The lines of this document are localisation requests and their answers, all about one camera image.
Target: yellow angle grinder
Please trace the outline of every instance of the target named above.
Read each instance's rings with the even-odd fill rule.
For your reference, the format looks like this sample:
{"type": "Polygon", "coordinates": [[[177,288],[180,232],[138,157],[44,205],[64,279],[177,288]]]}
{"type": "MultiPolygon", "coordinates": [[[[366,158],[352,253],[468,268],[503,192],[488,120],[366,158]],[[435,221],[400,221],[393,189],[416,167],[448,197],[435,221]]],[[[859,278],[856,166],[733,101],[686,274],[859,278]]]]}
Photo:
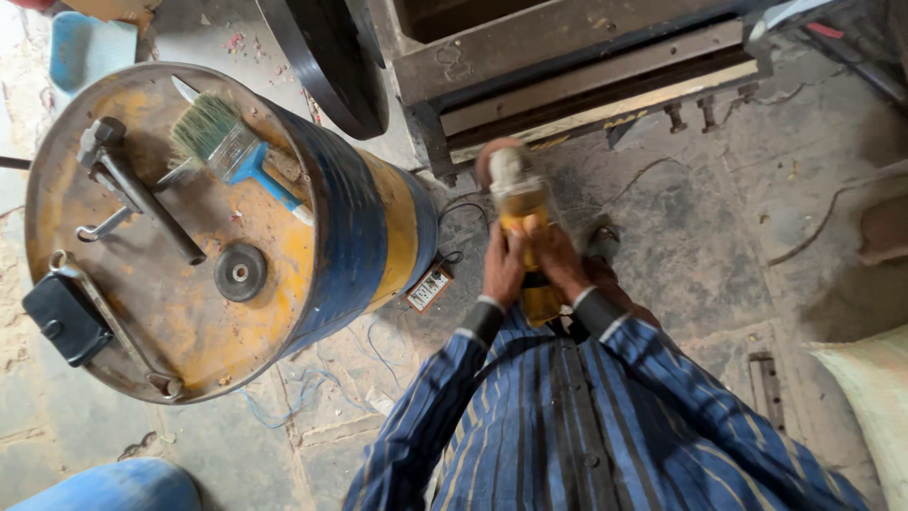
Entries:
{"type": "MultiPolygon", "coordinates": [[[[522,142],[498,138],[486,144],[476,159],[476,175],[491,193],[505,233],[512,226],[523,226],[524,218],[530,215],[537,215],[540,225],[548,225],[546,178],[533,165],[529,149],[522,142]]],[[[559,316],[561,304],[531,248],[524,254],[524,265],[527,276],[520,290],[523,312],[531,326],[542,326],[559,316]]]]}

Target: brush bristles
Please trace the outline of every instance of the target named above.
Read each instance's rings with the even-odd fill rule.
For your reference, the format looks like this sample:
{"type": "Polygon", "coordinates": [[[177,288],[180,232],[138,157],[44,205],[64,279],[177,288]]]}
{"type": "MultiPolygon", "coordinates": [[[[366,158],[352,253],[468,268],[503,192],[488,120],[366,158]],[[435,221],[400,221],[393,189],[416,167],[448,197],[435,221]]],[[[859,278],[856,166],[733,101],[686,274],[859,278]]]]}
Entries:
{"type": "Polygon", "coordinates": [[[240,113],[220,97],[203,93],[195,98],[171,130],[174,148],[187,157],[207,162],[218,145],[240,123],[240,113]]]}

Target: black case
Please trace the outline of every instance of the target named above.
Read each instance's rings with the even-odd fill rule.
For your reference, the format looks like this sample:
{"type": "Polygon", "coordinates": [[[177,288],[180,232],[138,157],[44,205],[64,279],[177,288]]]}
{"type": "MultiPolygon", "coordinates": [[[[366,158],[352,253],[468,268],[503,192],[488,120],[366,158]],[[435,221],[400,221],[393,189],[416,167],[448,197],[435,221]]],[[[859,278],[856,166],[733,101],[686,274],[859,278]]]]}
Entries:
{"type": "Polygon", "coordinates": [[[114,338],[92,302],[65,276],[44,276],[22,299],[22,307],[72,367],[91,360],[114,338]]]}

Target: man's right hand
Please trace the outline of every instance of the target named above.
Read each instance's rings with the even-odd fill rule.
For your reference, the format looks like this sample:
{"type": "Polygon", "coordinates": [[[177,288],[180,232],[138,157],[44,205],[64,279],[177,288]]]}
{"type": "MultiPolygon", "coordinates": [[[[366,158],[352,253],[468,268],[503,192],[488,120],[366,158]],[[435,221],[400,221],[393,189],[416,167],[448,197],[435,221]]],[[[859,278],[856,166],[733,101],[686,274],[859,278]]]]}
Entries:
{"type": "Polygon", "coordinates": [[[533,245],[536,262],[549,283],[564,296],[565,305],[574,305],[580,294],[592,285],[570,238],[555,224],[541,225],[536,215],[524,218],[523,228],[533,245]]]}

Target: blue striped shirt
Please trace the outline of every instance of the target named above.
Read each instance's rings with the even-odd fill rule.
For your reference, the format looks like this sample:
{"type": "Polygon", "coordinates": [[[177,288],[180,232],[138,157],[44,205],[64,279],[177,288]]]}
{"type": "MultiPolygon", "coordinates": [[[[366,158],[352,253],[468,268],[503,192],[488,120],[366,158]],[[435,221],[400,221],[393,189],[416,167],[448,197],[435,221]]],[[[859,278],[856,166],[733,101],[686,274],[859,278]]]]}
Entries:
{"type": "Polygon", "coordinates": [[[663,331],[598,292],[575,313],[585,342],[477,303],[395,405],[343,508],[423,509],[443,455],[432,509],[866,509],[663,331]]]}

